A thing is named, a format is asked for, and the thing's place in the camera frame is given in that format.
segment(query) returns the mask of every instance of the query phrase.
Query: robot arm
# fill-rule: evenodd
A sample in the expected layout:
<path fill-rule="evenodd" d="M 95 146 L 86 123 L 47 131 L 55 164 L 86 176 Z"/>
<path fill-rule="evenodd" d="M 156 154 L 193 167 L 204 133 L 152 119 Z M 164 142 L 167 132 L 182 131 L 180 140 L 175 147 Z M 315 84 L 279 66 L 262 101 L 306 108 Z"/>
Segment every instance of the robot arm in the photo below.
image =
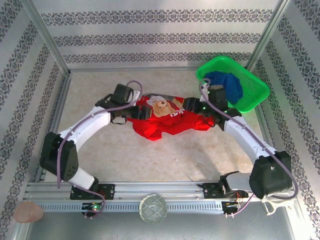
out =
<path fill-rule="evenodd" d="M 235 138 L 253 163 L 251 173 L 232 172 L 221 176 L 220 183 L 223 189 L 225 189 L 226 192 L 232 190 L 253 192 L 253 194 L 260 199 L 290 189 L 292 187 L 291 178 L 284 172 L 284 169 L 272 159 L 266 150 L 274 154 L 288 170 L 291 170 L 290 156 L 285 151 L 277 152 L 276 149 L 269 146 L 255 133 L 253 137 L 246 131 L 243 126 L 249 128 L 248 125 L 240 112 L 235 108 L 228 107 L 225 90 L 222 86 L 205 86 L 205 88 L 208 90 L 206 92 L 209 92 L 207 96 L 209 102 L 219 110 L 236 119 L 242 126 L 214 111 L 214 109 L 209 107 L 204 101 L 203 97 L 200 99 L 194 97 L 186 98 L 183 102 L 183 108 L 189 112 L 194 112 L 206 117 L 213 117 L 214 122 L 223 131 L 226 131 Z M 92 118 L 83 122 L 74 132 L 71 132 L 71 136 L 66 139 L 61 151 L 60 175 L 64 181 L 68 181 L 85 190 L 97 192 L 99 181 L 79 167 L 77 152 L 86 140 L 102 127 L 108 125 L 110 122 L 112 123 L 116 117 L 130 117 L 141 120 L 148 119 L 151 116 L 151 109 L 148 107 L 131 106 L 126 109 L 107 111 L 110 108 L 124 106 L 136 100 L 138 96 L 138 91 L 133 91 L 133 89 L 128 86 L 118 84 L 114 94 L 110 94 L 98 101 L 91 112 L 74 126 L 59 134 L 53 132 L 48 133 L 42 148 L 40 166 L 57 175 L 57 155 L 62 141 L 75 126 L 82 123 L 89 116 L 92 116 Z M 257 143 L 257 138 L 263 142 L 263 146 Z"/>
<path fill-rule="evenodd" d="M 130 117 L 133 119 L 149 118 L 151 116 L 151 110 L 148 107 L 135 106 L 135 104 L 126 109 L 107 111 L 110 108 L 131 103 L 137 100 L 139 95 L 139 91 L 133 91 L 133 89 L 128 86 L 118 84 L 114 94 L 109 94 L 98 101 L 95 107 L 76 124 L 58 134 L 53 132 L 48 133 L 44 139 L 40 166 L 57 175 L 57 156 L 60 144 L 76 125 L 83 122 L 74 132 L 71 132 L 71 135 L 63 145 L 60 158 L 60 176 L 64 181 L 95 192 L 99 181 L 79 167 L 77 152 L 93 134 L 104 126 L 107 126 L 116 117 Z"/>
<path fill-rule="evenodd" d="M 289 190 L 292 187 L 291 177 L 270 156 L 275 155 L 280 162 L 291 171 L 291 158 L 285 151 L 278 152 L 275 148 L 263 141 L 246 123 L 241 113 L 235 108 L 228 107 L 226 93 L 221 85 L 203 85 L 203 93 L 216 108 L 226 113 L 238 123 L 221 115 L 206 103 L 204 97 L 200 99 L 190 97 L 183 102 L 186 111 L 194 112 L 206 117 L 213 117 L 214 122 L 237 141 L 253 163 L 251 173 L 231 172 L 220 177 L 220 182 L 228 192 L 243 190 L 253 192 L 259 199 L 267 198 L 277 193 Z"/>

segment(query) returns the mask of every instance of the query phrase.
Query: blue cloth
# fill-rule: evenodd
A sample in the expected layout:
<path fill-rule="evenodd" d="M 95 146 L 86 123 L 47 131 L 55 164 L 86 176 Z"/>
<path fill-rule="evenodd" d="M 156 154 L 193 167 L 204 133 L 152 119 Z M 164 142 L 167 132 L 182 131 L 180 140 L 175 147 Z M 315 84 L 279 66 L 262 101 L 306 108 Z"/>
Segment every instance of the blue cloth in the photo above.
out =
<path fill-rule="evenodd" d="M 231 73 L 213 71 L 204 75 L 204 78 L 211 80 L 210 85 L 222 85 L 226 99 L 233 105 L 244 96 L 240 80 Z"/>

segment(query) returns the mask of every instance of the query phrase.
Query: pink object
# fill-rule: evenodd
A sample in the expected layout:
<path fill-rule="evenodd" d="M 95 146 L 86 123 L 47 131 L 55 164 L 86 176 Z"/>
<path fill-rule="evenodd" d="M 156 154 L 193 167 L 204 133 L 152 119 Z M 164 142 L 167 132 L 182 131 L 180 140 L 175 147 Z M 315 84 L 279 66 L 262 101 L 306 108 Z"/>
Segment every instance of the pink object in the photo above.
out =
<path fill-rule="evenodd" d="M 44 215 L 44 210 L 33 202 L 23 202 L 14 213 L 14 219 L 20 223 L 39 221 Z"/>

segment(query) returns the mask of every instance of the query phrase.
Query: green basket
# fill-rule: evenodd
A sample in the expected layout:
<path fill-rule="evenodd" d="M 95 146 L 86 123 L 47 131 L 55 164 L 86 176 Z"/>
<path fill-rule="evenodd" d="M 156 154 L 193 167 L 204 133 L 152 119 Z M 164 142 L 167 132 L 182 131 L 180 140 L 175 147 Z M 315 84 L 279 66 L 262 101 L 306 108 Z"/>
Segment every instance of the green basket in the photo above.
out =
<path fill-rule="evenodd" d="M 196 77 L 201 81 L 207 73 L 214 71 L 233 74 L 240 80 L 243 98 L 235 105 L 229 102 L 229 106 L 236 108 L 240 113 L 247 113 L 254 109 L 270 93 L 269 87 L 264 82 L 227 56 L 217 56 L 199 67 Z"/>

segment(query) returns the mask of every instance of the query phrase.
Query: cable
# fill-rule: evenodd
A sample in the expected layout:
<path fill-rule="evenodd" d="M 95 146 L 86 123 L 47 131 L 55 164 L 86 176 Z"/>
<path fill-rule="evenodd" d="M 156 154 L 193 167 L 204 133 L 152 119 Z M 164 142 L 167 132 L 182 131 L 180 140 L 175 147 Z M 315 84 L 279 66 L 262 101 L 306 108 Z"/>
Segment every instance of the cable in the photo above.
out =
<path fill-rule="evenodd" d="M 235 193 L 236 193 L 236 200 L 235 200 L 234 202 L 236 203 L 236 202 L 238 202 L 238 199 L 239 199 L 239 196 L 240 196 L 240 195 L 239 195 L 238 192 L 235 192 Z"/>
<path fill-rule="evenodd" d="M 256 135 L 249 129 L 247 128 L 246 125 L 244 125 L 243 123 L 239 122 L 238 120 L 234 119 L 233 117 L 229 116 L 228 114 L 224 113 L 223 111 L 221 111 L 220 109 L 218 109 L 217 107 L 215 107 L 208 99 L 208 97 L 203 93 L 203 89 L 202 89 L 202 83 L 204 81 L 207 81 L 207 83 L 210 85 L 210 79 L 209 78 L 204 78 L 200 83 L 199 83 L 199 90 L 200 93 L 202 95 L 202 97 L 204 98 L 205 102 L 216 112 L 218 112 L 219 114 L 221 114 L 222 116 L 226 117 L 227 119 L 234 121 L 236 124 L 238 124 L 240 127 L 242 127 L 243 129 L 245 129 L 252 137 L 253 139 L 262 147 L 263 150 L 265 150 L 279 165 L 280 167 L 283 168 L 283 170 L 285 171 L 286 174 L 288 174 L 288 176 L 291 178 L 293 185 L 294 185 L 294 193 L 292 196 L 272 196 L 273 198 L 276 199 L 281 199 L 281 200 L 291 200 L 293 198 L 295 198 L 298 195 L 299 192 L 299 187 L 298 187 L 298 183 L 295 180 L 294 176 L 291 174 L 291 172 L 286 168 L 286 166 L 268 149 L 266 148 L 266 146 L 263 144 L 263 142 L 261 142 L 259 140 L 259 138 L 256 137 Z"/>
<path fill-rule="evenodd" d="M 235 215 L 241 213 L 241 212 L 248 206 L 248 204 L 250 203 L 250 201 L 252 200 L 252 198 L 253 198 L 254 196 L 255 196 L 255 195 L 252 194 L 251 197 L 249 197 L 248 201 L 245 203 L 245 205 L 244 205 L 242 208 L 240 208 L 237 212 L 231 213 L 231 214 L 227 214 L 227 213 L 224 214 L 225 217 L 226 217 L 226 218 L 227 218 L 227 217 L 234 217 Z"/>
<path fill-rule="evenodd" d="M 108 108 L 108 109 L 103 109 L 103 110 L 100 110 L 100 111 L 97 111 L 96 113 L 94 113 L 93 115 L 89 115 L 87 116 L 86 118 L 82 119 L 80 122 L 78 122 L 74 128 L 71 129 L 71 131 L 69 131 L 67 133 L 67 135 L 65 136 L 65 138 L 62 140 L 60 146 L 59 146 L 59 149 L 58 149 L 58 154 L 57 154 L 57 158 L 56 158 L 56 180 L 57 180 L 57 188 L 59 189 L 60 186 L 61 186 L 61 173 L 60 173 L 60 170 L 61 170 L 61 153 L 62 153 L 62 149 L 67 141 L 67 139 L 73 134 L 73 132 L 75 130 L 77 130 L 77 128 L 79 128 L 82 124 L 84 124 L 86 121 L 88 121 L 89 119 L 93 118 L 94 116 L 96 115 L 99 115 L 99 114 L 102 114 L 102 113 L 107 113 L 107 112 L 111 112 L 111 111 L 118 111 L 118 110 L 122 110 L 122 109 L 127 109 L 131 106 L 133 106 L 142 96 L 143 94 L 143 87 L 141 85 L 140 82 L 136 81 L 136 80 L 131 80 L 129 81 L 126 85 L 128 86 L 129 84 L 131 83 L 136 83 L 139 85 L 140 87 L 140 94 L 138 96 L 138 98 L 136 100 L 132 100 L 130 103 L 126 104 L 126 105 L 123 105 L 123 106 L 117 106 L 117 107 L 111 107 L 111 108 Z M 90 194 L 94 194 L 94 195 L 97 195 L 99 197 L 102 198 L 102 205 L 103 207 L 101 208 L 101 210 L 99 212 L 95 212 L 93 210 L 89 210 L 85 213 L 85 217 L 87 216 L 87 213 L 96 213 L 96 215 L 94 215 L 93 217 L 96 217 L 97 215 L 100 214 L 100 212 L 103 210 L 104 206 L 105 206 L 105 203 L 106 203 L 106 200 L 104 198 L 104 196 L 102 196 L 101 194 L 97 193 L 97 192 L 93 192 L 93 191 L 90 191 L 90 190 L 87 190 L 81 186 L 77 186 L 73 183 L 71 183 L 72 185 L 74 185 L 76 188 L 80 189 L 80 190 L 83 190 L 87 193 L 90 193 Z"/>

